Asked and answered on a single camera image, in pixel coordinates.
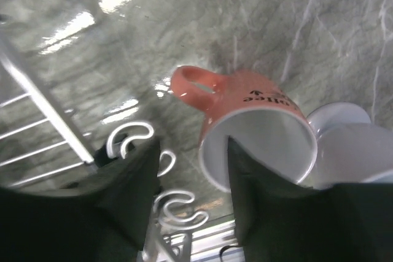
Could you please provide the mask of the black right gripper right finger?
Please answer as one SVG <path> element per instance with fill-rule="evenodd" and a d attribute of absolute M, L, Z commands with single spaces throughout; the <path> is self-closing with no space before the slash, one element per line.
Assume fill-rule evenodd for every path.
<path fill-rule="evenodd" d="M 227 145 L 235 236 L 246 261 L 391 261 L 392 185 L 298 186 Z"/>

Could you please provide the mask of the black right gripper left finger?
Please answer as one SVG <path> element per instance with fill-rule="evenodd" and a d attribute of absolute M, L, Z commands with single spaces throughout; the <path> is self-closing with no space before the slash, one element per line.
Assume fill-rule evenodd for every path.
<path fill-rule="evenodd" d="M 159 157 L 160 141 L 151 139 L 73 187 L 1 188 L 1 260 L 136 261 Z"/>

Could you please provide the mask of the pink coffee mug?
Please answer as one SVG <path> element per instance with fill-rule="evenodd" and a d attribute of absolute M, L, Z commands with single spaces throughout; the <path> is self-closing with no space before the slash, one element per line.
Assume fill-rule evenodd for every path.
<path fill-rule="evenodd" d="M 300 108 L 273 81 L 247 69 L 230 75 L 180 66 L 173 95 L 204 113 L 198 159 L 208 181 L 229 193 L 228 137 L 259 163 L 294 183 L 317 158 L 317 139 Z"/>

